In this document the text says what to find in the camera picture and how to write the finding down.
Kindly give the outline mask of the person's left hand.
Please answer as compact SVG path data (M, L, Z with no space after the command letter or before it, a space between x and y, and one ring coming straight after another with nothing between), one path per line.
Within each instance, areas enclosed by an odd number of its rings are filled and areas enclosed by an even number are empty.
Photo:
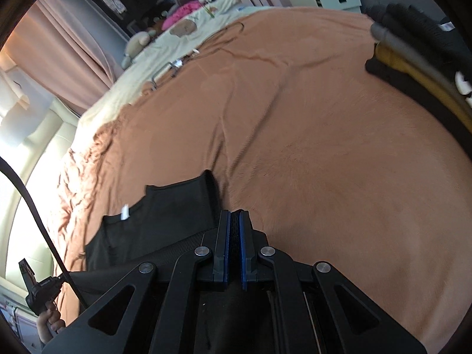
M48 344L54 336L65 329L65 321L54 302L46 303L46 309L37 317L36 326L37 334L43 344Z

